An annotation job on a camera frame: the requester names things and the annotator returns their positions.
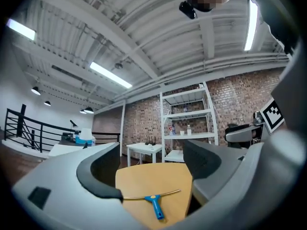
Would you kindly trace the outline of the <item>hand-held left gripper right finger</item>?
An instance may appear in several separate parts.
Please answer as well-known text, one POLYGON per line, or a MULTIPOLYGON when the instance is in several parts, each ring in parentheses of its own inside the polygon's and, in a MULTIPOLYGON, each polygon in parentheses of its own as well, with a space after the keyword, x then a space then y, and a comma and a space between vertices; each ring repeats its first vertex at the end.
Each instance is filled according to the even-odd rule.
POLYGON ((246 149, 185 140, 183 160, 192 175, 192 195, 204 205, 226 185, 237 171, 246 149))

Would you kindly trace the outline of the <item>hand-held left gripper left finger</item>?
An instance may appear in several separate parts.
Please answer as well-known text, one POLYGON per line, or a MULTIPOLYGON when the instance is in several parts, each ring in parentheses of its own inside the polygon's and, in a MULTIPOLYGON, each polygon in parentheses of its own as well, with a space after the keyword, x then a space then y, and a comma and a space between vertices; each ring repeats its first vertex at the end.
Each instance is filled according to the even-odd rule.
POLYGON ((119 148, 113 142, 49 158, 12 193, 45 230, 142 230, 115 187, 119 148))

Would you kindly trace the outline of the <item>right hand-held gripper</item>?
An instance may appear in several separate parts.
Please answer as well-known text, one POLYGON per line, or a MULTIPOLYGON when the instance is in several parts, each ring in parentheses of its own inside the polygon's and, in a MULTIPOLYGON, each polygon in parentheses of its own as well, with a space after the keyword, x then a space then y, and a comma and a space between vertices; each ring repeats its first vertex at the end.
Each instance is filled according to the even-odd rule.
POLYGON ((259 111, 253 114, 253 125, 232 125, 225 130, 225 140, 230 143, 250 142, 262 135, 263 125, 273 133, 284 123, 284 117, 271 98, 259 111))

